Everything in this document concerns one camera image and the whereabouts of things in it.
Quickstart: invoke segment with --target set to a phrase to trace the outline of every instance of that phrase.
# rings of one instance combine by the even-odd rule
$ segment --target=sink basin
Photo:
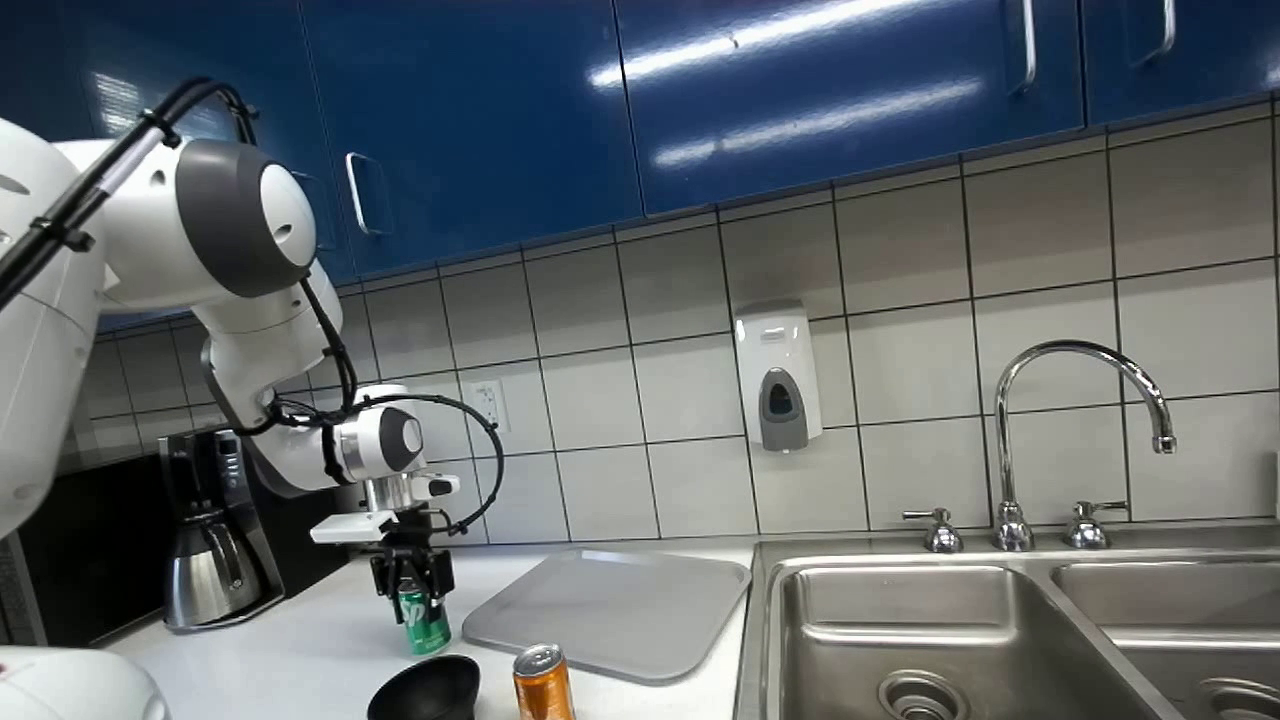
[[[1002,563],[786,568],[767,645],[774,720],[1156,718],[1031,577]]]
[[[1069,563],[1054,577],[1188,720],[1280,718],[1280,563]]]

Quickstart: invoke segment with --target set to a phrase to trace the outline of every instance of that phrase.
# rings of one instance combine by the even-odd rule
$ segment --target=green bottle
[[[404,636],[411,656],[432,656],[453,642],[439,597],[425,597],[411,581],[399,577],[396,604],[404,615]]]

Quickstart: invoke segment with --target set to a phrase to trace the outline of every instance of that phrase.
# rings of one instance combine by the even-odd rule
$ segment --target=kettle
[[[186,517],[170,562],[170,615],[174,634],[201,634],[251,607],[264,597],[260,568],[250,546],[227,525],[226,510]]]

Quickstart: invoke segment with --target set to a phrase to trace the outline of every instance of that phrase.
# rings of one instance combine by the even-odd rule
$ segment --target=drain
[[[1246,678],[1210,678],[1210,709],[1221,720],[1280,720],[1280,694]]]
[[[964,696],[954,679],[930,667],[895,667],[881,685],[881,703],[891,720],[964,720]]]

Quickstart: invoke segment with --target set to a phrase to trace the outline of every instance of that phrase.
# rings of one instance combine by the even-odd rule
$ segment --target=countertop
[[[475,720],[518,720],[512,656],[460,642],[460,626],[489,597],[508,590],[552,554],[579,548],[463,548],[456,554],[456,592],[443,599],[456,642],[453,656],[481,666]],[[703,557],[752,563],[742,548],[666,548],[624,554]],[[718,720],[732,718],[745,604],[732,611],[711,656],[681,685],[628,685],[598,672],[572,672],[579,720]],[[416,666],[383,597],[373,592],[363,562],[344,563],[309,592],[273,611],[205,634],[174,636],[164,626],[114,645],[159,685],[175,720],[363,720],[373,694]]]

